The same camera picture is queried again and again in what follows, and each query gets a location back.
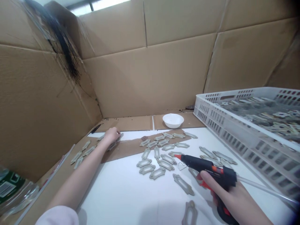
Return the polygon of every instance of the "right hand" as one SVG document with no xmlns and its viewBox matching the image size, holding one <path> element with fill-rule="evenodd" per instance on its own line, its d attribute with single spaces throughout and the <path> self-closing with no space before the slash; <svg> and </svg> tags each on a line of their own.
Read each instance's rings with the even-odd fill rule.
<svg viewBox="0 0 300 225">
<path fill-rule="evenodd" d="M 121 136 L 120 131 L 118 128 L 113 127 L 109 128 L 104 135 L 103 140 L 107 141 L 109 144 L 114 143 L 119 137 Z"/>
<path fill-rule="evenodd" d="M 216 195 L 218 195 L 239 224 L 273 224 L 240 181 L 227 192 L 204 170 L 198 174 L 197 179 L 205 181 L 213 190 L 211 194 L 214 204 L 218 205 L 216 199 Z"/>
</svg>

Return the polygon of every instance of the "white bowl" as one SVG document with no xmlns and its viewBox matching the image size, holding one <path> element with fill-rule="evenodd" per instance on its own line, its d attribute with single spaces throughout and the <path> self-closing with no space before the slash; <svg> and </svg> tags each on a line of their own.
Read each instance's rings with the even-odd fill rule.
<svg viewBox="0 0 300 225">
<path fill-rule="evenodd" d="M 182 116 L 173 113 L 164 115 L 162 120 L 165 122 L 166 126 L 171 129 L 180 127 L 180 125 L 184 122 L 184 118 Z"/>
</svg>

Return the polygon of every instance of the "white plastic crate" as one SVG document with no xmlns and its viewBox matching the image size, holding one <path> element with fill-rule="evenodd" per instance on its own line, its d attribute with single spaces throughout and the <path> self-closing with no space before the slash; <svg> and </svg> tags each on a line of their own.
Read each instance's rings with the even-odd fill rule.
<svg viewBox="0 0 300 225">
<path fill-rule="evenodd" d="M 215 104 L 250 96 L 300 106 L 300 90 L 259 87 L 196 95 L 194 115 L 283 194 L 296 198 L 300 193 L 300 147 Z"/>
</svg>

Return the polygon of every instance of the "glue gun nozzle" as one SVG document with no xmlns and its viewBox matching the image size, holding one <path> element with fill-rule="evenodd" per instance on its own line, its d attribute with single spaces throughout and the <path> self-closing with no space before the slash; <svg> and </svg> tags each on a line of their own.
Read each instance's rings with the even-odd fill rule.
<svg viewBox="0 0 300 225">
<path fill-rule="evenodd" d="M 174 155 L 174 156 L 181 160 L 181 155 Z"/>
</svg>

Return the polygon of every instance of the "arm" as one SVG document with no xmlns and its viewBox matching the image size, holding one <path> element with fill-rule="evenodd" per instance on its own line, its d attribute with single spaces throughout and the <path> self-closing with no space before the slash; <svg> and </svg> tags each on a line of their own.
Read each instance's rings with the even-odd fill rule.
<svg viewBox="0 0 300 225">
<path fill-rule="evenodd" d="M 59 189 L 53 200 L 47 207 L 67 206 L 74 210 L 78 207 L 83 198 L 101 160 L 111 143 L 120 137 L 117 128 L 110 128 L 106 131 L 104 138 L 100 141 L 92 153 L 87 156 L 80 166 L 71 174 L 66 182 Z"/>
</svg>

